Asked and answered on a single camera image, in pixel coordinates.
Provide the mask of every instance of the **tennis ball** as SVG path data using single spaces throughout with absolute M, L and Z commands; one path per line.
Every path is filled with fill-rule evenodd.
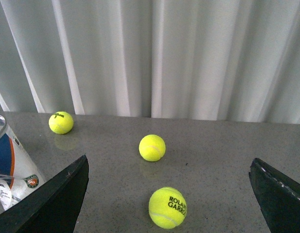
M 140 155 L 147 161 L 155 162 L 165 154 L 165 142 L 158 135 L 150 134 L 139 143 Z
M 73 118 L 69 113 L 57 112 L 50 117 L 49 126 L 54 133 L 65 134 L 72 129 Z
M 152 221 L 164 229 L 179 226 L 187 215 L 187 204 L 182 194 L 171 187 L 156 190 L 149 201 Z

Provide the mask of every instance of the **speckled gray surface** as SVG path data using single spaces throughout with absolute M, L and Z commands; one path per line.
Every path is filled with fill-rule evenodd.
M 56 135 L 50 114 L 0 115 L 48 179 L 86 153 L 89 184 L 75 233 L 267 233 L 248 178 L 252 160 L 300 183 L 300 125 L 73 115 L 73 130 Z M 155 163 L 138 153 L 150 133 L 167 145 Z M 183 224 L 169 231 L 148 214 L 163 186 L 181 191 L 188 206 Z

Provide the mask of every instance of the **black object edge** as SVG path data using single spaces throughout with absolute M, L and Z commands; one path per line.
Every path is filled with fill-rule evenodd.
M 270 231 L 300 233 L 300 184 L 259 158 L 249 178 Z
M 0 233 L 72 233 L 88 184 L 85 155 L 0 214 Z

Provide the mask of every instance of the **curtain fold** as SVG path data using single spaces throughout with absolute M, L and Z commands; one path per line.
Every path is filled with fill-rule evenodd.
M 300 124 L 300 0 L 0 0 L 0 111 Z

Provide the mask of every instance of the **can label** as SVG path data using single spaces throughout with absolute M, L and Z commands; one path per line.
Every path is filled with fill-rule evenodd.
M 5 210 L 45 183 L 29 154 L 0 116 L 0 201 Z

